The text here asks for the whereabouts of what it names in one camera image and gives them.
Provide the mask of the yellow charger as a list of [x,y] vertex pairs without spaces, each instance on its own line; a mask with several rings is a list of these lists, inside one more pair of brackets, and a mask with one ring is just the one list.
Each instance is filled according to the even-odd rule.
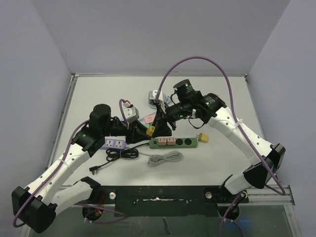
[[199,142],[207,143],[208,139],[209,139],[209,136],[206,133],[199,133],[199,134],[196,135],[196,138],[197,138],[197,140]]
[[149,135],[150,137],[153,136],[153,133],[155,131],[155,127],[154,126],[149,126],[146,130],[146,134]]

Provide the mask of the pink charger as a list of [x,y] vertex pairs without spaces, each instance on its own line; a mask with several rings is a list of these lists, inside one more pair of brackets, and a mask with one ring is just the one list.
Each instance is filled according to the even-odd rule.
[[166,144],[167,144],[167,138],[165,138],[165,137],[158,138],[158,145],[159,146],[166,146]]
[[176,138],[175,137],[168,137],[167,138],[167,145],[168,146],[174,146],[176,144]]

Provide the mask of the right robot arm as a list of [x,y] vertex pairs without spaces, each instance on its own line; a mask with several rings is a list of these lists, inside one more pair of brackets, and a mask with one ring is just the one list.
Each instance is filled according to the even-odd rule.
[[181,119],[200,119],[204,125],[216,129],[228,138],[246,156],[250,166],[240,174],[229,176],[220,189],[220,197],[230,202],[237,194],[251,187],[270,188],[268,182],[274,180],[279,189],[275,192],[285,195],[285,189],[276,177],[285,154],[285,147],[261,138],[241,119],[238,119],[233,105],[226,103],[214,93],[202,95],[194,90],[188,79],[174,85],[178,103],[168,106],[160,89],[154,90],[150,103],[157,112],[152,125],[152,137],[171,136],[176,122]]

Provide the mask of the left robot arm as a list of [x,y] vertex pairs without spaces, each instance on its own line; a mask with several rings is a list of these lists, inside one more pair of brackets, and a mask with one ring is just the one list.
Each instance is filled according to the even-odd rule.
[[128,143],[149,138],[146,127],[139,121],[139,112],[129,101],[121,99],[122,120],[112,117],[111,107],[96,105],[89,119],[82,122],[70,136],[63,154],[36,180],[11,194],[13,226],[29,226],[37,233],[45,231],[56,216],[74,204],[99,200],[100,184],[90,177],[81,178],[73,186],[61,191],[65,181],[103,147],[109,136],[125,136]]

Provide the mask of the pink power strip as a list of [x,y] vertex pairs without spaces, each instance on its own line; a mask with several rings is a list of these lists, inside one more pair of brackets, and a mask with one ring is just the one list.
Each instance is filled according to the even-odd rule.
[[148,115],[144,117],[144,121],[146,124],[153,123],[155,119],[155,114]]

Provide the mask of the purple power strip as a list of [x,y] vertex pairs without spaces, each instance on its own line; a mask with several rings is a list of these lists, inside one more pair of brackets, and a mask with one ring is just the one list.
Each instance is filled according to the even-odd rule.
[[125,146],[126,146],[125,137],[110,136],[110,137],[105,137],[105,144],[102,146],[102,149],[123,150],[125,149]]

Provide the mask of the green power strip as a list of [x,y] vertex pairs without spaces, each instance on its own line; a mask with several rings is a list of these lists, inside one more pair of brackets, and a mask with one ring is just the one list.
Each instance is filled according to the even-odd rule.
[[176,144],[174,146],[159,146],[158,138],[153,138],[149,141],[150,149],[191,149],[198,146],[197,138],[176,138]]

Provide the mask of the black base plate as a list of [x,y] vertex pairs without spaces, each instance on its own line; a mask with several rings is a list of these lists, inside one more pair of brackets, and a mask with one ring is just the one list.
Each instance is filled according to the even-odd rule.
[[112,206],[115,216],[204,217],[239,216],[239,205],[249,202],[247,192],[232,195],[220,186],[101,186],[83,204]]

